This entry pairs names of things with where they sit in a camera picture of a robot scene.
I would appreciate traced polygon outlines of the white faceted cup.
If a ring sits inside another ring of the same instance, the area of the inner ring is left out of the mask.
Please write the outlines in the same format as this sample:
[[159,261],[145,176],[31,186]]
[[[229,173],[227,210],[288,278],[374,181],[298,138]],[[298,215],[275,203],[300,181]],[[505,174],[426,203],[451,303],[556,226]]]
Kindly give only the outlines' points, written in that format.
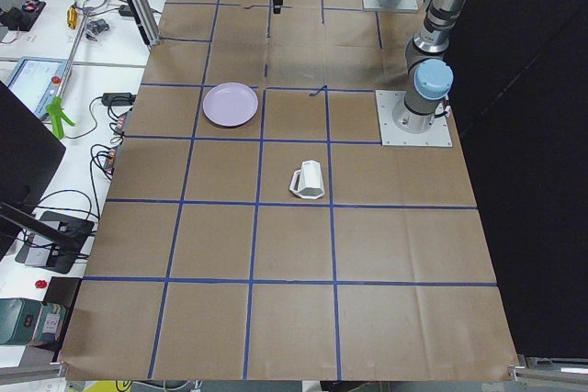
[[301,163],[290,181],[289,191],[301,199],[316,200],[325,195],[321,165],[314,160]]

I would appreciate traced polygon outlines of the lilac round plate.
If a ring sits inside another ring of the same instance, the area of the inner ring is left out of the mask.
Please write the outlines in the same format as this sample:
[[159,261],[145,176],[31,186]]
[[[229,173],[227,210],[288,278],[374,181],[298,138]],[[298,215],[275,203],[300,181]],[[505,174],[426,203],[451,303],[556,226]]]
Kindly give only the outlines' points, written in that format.
[[210,89],[203,100],[203,112],[212,123],[222,127],[238,127],[256,113],[258,98],[245,84],[225,83]]

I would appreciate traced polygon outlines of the black power adapter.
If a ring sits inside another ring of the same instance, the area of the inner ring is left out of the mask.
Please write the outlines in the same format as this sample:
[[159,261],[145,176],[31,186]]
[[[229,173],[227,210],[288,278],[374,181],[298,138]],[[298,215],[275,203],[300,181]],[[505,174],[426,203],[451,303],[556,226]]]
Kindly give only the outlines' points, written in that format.
[[104,93],[101,103],[103,106],[132,106],[135,98],[132,93]]

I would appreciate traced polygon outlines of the yellow tool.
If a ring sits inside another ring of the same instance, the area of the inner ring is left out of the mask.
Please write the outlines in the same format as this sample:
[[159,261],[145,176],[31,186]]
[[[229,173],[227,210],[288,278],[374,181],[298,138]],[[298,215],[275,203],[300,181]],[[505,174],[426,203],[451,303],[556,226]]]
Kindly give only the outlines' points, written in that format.
[[75,6],[70,6],[67,10],[66,14],[66,23],[69,29],[76,29],[78,20],[78,13],[77,8]]

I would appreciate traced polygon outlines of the brown paper table cover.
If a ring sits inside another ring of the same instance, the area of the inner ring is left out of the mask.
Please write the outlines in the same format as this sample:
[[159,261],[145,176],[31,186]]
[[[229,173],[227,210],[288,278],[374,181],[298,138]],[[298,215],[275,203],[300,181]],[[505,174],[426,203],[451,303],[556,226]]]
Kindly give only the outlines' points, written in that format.
[[[76,380],[500,381],[516,361],[458,144],[385,147],[421,14],[167,0],[61,358]],[[238,127],[203,100],[240,83]],[[325,195],[289,191],[321,165]]]

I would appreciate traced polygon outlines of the teach pendant tablet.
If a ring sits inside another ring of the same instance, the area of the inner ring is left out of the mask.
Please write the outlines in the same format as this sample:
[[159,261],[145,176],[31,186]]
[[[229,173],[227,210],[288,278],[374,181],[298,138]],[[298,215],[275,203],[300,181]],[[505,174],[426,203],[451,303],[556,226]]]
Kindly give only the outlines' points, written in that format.
[[56,96],[65,73],[66,60],[22,57],[7,79],[10,91],[39,119]]

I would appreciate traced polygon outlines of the black monitor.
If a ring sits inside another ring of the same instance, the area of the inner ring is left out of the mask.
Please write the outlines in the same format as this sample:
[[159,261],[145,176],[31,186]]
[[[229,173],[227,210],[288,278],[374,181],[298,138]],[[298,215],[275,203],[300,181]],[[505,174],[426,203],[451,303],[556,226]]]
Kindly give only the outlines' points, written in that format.
[[32,211],[56,174],[63,144],[5,85],[1,85],[1,255],[23,229],[55,238]]

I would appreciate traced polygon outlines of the green box device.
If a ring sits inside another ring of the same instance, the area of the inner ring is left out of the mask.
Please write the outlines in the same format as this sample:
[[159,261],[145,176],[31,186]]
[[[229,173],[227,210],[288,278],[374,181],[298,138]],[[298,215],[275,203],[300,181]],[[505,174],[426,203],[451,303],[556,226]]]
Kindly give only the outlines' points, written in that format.
[[42,305],[27,298],[1,299],[1,344],[27,345],[33,339]]

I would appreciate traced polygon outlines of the green handled reacher grabber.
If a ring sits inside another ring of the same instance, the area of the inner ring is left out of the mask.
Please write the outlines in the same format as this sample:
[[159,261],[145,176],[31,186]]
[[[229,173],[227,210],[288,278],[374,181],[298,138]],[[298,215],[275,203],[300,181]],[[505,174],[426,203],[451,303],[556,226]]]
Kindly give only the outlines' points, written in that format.
[[82,9],[82,19],[77,29],[69,57],[65,63],[65,69],[58,84],[57,92],[51,102],[46,106],[46,111],[51,121],[51,131],[58,140],[62,140],[64,138],[63,122],[69,126],[74,126],[74,123],[65,115],[63,111],[62,95],[65,92],[69,77],[73,69],[74,56],[77,52],[77,48],[79,47],[79,44],[85,34],[86,22],[88,18],[89,8],[86,7]]

